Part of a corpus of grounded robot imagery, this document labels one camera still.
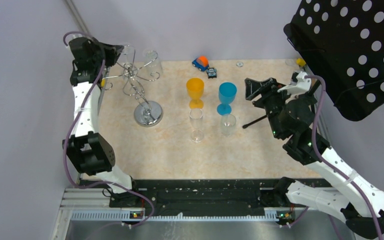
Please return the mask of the clear textured glass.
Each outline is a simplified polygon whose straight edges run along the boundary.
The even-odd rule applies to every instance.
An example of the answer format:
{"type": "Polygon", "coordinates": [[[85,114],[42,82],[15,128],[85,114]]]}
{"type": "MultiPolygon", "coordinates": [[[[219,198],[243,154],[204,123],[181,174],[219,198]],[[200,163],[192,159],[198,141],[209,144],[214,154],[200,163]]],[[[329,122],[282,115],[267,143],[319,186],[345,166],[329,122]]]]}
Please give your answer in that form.
{"type": "Polygon", "coordinates": [[[143,70],[145,73],[145,79],[148,81],[156,81],[163,76],[163,67],[161,59],[156,50],[146,49],[143,52],[144,64],[143,70]]]}

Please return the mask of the clear wine glass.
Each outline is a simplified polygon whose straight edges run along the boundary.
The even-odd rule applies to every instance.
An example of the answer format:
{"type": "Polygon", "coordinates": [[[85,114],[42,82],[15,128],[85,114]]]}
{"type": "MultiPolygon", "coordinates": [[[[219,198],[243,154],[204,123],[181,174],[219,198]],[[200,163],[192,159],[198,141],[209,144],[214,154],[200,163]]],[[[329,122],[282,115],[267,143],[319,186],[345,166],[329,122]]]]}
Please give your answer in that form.
{"type": "Polygon", "coordinates": [[[192,108],[189,112],[189,120],[192,126],[192,132],[190,134],[190,138],[193,142],[199,143],[204,138],[202,109],[192,108]]]}
{"type": "Polygon", "coordinates": [[[221,117],[220,130],[225,137],[230,137],[236,130],[237,119],[232,114],[225,114],[221,117]]]}
{"type": "Polygon", "coordinates": [[[134,66],[135,57],[135,47],[131,44],[125,44],[123,50],[121,51],[117,64],[124,69],[132,68],[134,66]]]}

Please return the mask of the clear wine glass front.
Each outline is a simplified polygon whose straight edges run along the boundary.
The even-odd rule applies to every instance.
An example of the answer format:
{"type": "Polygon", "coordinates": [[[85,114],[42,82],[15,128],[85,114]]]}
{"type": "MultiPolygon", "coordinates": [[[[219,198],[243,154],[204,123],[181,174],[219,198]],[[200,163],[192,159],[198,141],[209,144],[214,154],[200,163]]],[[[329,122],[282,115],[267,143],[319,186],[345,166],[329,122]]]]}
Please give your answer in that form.
{"type": "Polygon", "coordinates": [[[230,137],[236,130],[237,119],[232,114],[225,114],[221,117],[220,130],[225,137],[230,137]]]}

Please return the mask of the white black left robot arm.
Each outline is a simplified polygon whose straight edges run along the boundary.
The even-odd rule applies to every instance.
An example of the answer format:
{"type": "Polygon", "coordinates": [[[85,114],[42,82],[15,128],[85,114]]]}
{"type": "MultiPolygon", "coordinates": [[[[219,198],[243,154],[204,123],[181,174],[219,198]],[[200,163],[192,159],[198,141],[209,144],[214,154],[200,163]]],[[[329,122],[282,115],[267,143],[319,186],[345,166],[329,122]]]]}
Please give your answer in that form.
{"type": "Polygon", "coordinates": [[[140,202],[133,179],[116,166],[113,147],[99,132],[99,112],[106,89],[105,78],[124,49],[123,45],[78,36],[66,43],[74,59],[69,82],[74,95],[73,123],[62,141],[65,161],[79,174],[106,182],[129,207],[140,202]]]}

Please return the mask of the blue plastic wine glass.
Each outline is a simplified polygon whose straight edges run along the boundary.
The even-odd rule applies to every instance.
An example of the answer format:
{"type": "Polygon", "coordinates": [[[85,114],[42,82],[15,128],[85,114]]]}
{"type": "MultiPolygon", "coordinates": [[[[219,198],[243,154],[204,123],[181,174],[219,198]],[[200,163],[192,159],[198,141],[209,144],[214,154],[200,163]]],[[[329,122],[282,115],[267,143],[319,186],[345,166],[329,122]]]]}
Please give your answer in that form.
{"type": "Polygon", "coordinates": [[[217,113],[221,116],[230,114],[232,107],[230,104],[235,100],[237,87],[232,82],[224,82],[219,86],[218,99],[220,104],[217,106],[217,113]]]}

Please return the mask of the clear wine glass back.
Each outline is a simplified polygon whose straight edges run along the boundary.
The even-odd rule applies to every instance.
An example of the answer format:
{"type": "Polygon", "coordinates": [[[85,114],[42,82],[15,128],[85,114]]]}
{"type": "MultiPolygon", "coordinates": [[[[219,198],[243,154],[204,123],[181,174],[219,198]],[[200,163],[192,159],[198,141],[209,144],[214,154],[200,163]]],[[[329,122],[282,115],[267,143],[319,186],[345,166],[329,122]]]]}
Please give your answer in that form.
{"type": "Polygon", "coordinates": [[[131,44],[125,44],[123,50],[121,51],[117,64],[124,69],[132,68],[134,66],[135,57],[135,47],[131,44]]]}

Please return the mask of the yellow plastic wine glass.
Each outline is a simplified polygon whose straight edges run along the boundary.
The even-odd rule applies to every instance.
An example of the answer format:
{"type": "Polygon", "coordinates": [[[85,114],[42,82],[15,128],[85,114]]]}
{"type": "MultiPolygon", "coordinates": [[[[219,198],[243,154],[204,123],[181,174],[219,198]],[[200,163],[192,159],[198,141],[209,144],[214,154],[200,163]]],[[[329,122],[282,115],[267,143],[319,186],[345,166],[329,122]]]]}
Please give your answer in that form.
{"type": "Polygon", "coordinates": [[[189,107],[191,109],[202,109],[204,102],[201,97],[204,94],[204,82],[200,78],[191,78],[186,83],[187,94],[190,97],[189,107]]]}

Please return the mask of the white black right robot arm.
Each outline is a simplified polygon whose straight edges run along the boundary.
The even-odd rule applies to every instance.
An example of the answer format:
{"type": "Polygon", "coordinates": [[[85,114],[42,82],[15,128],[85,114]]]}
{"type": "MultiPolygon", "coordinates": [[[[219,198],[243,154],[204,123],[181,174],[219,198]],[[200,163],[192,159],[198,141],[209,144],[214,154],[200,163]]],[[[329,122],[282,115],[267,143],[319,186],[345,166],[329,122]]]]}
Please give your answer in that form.
{"type": "Polygon", "coordinates": [[[350,167],[317,132],[324,97],[315,98],[314,92],[326,85],[321,77],[312,84],[312,78],[303,77],[303,89],[298,88],[298,80],[293,85],[274,78],[244,81],[246,100],[265,110],[272,134],[284,140],[286,153],[336,189],[332,193],[282,177],[274,186],[273,200],[279,206],[294,204],[316,209],[345,223],[362,238],[380,240],[384,234],[384,191],[350,167]]]}

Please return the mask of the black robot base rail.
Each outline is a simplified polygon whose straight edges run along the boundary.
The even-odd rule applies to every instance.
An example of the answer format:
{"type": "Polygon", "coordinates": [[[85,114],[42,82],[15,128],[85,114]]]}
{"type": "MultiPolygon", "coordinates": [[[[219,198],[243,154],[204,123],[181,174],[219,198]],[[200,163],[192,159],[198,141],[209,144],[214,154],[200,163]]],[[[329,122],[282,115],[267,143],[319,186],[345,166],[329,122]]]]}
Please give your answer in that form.
{"type": "Polygon", "coordinates": [[[110,196],[111,208],[144,208],[155,217],[264,216],[268,208],[291,204],[275,189],[279,179],[143,179],[134,191],[150,200],[125,193],[110,196]]]}

